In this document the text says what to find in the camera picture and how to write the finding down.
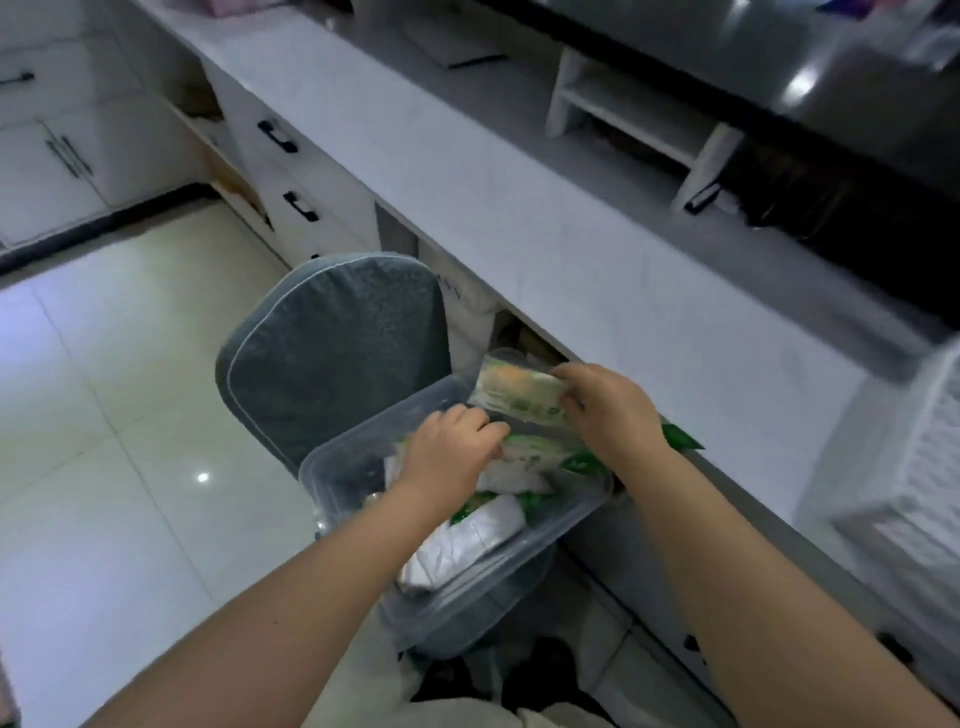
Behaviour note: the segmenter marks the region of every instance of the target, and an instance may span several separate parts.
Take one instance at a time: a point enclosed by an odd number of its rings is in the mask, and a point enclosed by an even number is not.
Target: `drawer handle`
[[[288,155],[294,155],[300,151],[300,147],[297,146],[297,142],[295,142],[293,139],[285,138],[283,132],[279,131],[269,121],[261,121],[256,125],[256,128],[270,137],[270,140]]]
[[[297,196],[297,193],[296,193],[296,192],[287,192],[287,193],[283,196],[283,199],[287,201],[287,203],[290,205],[290,207],[292,207],[294,210],[296,210],[296,211],[299,212],[301,215],[303,215],[303,218],[304,218],[308,223],[315,223],[315,222],[317,222],[318,220],[320,220],[320,215],[316,212],[316,210],[312,210],[312,209],[310,209],[310,207],[308,207],[307,205],[305,205],[304,202],[303,202],[303,200],[301,200],[301,199]]]
[[[32,81],[36,81],[36,73],[33,71],[21,71],[19,76],[14,76],[11,79],[0,79],[0,85],[28,84]]]
[[[63,153],[60,151],[60,147],[58,147],[57,144],[55,144],[51,139],[47,139],[46,144],[47,149],[53,152],[57,159],[63,162],[63,166],[70,170],[70,174],[79,179],[80,175],[77,173],[77,170],[73,168],[73,165],[66,160],[66,157],[63,156]]]
[[[77,151],[76,147],[70,143],[70,140],[63,135],[60,137],[60,141],[63,142],[63,146],[66,147],[66,151],[73,155],[73,158],[80,164],[80,168],[83,169],[86,174],[93,176],[93,167],[86,163],[86,160],[80,156],[80,152]]]

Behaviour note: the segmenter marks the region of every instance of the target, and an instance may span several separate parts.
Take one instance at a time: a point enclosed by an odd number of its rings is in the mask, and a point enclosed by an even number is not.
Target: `kitchen cabinet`
[[[204,69],[237,143],[282,169],[324,212],[378,250],[372,192],[230,76],[211,63]]]
[[[0,239],[12,246],[107,211],[42,124],[0,131],[0,160]]]
[[[97,0],[0,2],[0,50],[82,36],[105,27]]]
[[[141,87],[112,36],[0,53],[0,82],[9,82],[0,85],[0,127],[116,98]]]
[[[44,120],[84,177],[111,207],[191,182],[197,160],[180,147],[173,112],[146,93]]]
[[[268,159],[254,153],[248,140],[238,140],[251,182],[267,209],[276,233],[276,253],[291,268],[318,255],[365,253],[372,246],[344,228]]]

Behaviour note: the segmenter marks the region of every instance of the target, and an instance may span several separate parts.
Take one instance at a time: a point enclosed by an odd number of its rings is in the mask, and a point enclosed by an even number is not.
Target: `hand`
[[[625,376],[599,364],[561,364],[553,374],[570,386],[560,399],[567,421],[615,473],[632,459],[669,449],[657,408]]]
[[[415,493],[439,525],[474,494],[477,478],[509,434],[509,425],[492,423],[479,408],[457,404],[434,412],[407,443],[403,469],[391,490]]]

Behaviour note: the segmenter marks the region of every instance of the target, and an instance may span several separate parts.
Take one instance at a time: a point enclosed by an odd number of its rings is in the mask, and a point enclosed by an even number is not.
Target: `tile floor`
[[[310,498],[213,384],[221,342],[283,274],[204,204],[0,279],[0,650],[24,728],[78,725],[312,541]],[[582,577],[558,564],[501,625],[500,659],[560,634],[623,724],[657,724],[644,705],[710,725]],[[354,725],[417,681],[368,619],[307,724]]]

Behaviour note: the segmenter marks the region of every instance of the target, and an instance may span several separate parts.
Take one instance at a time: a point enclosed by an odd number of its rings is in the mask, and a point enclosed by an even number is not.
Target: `white shelf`
[[[276,249],[276,235],[257,211],[253,209],[250,203],[240,195],[234,194],[224,188],[219,182],[214,181],[211,182],[210,185],[217,190],[217,193],[224,199],[224,202],[247,223],[253,232],[260,236],[271,250]]]
[[[244,180],[247,178],[247,173],[244,171],[243,164],[239,161],[238,154],[229,150],[227,144],[221,143],[217,138],[219,136],[218,134],[211,133],[211,131],[216,128],[222,128],[224,138],[232,140],[232,137],[229,136],[226,121],[215,122],[207,119],[195,119],[184,113],[180,107],[165,96],[158,96],[157,98],[159,98],[203,144],[209,147],[217,157],[222,159],[224,164]]]
[[[693,107],[613,71],[567,85],[561,96],[687,168],[716,127],[715,119]]]

